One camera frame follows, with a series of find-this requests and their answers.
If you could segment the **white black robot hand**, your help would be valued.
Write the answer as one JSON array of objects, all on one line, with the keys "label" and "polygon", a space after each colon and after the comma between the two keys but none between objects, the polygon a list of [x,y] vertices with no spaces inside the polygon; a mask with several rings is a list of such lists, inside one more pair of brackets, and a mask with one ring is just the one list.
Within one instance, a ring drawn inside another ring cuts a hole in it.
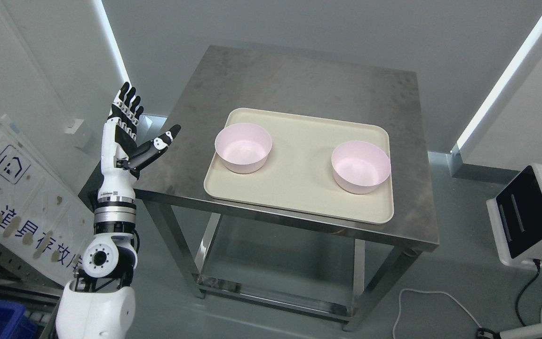
[{"label": "white black robot hand", "polygon": [[97,191],[98,202],[133,202],[134,185],[141,171],[167,151],[181,130],[181,125],[175,124],[158,137],[138,145],[138,120],[144,107],[136,92],[127,81],[112,100],[103,128],[100,160],[103,183]]}]

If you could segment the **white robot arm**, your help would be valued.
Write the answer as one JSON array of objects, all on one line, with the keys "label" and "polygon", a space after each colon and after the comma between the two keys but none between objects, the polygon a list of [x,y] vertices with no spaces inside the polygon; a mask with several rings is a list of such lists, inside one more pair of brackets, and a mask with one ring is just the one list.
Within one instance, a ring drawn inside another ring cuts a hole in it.
[{"label": "white robot arm", "polygon": [[58,305],[59,339],[124,339],[134,321],[134,200],[99,198],[95,207],[93,240]]}]

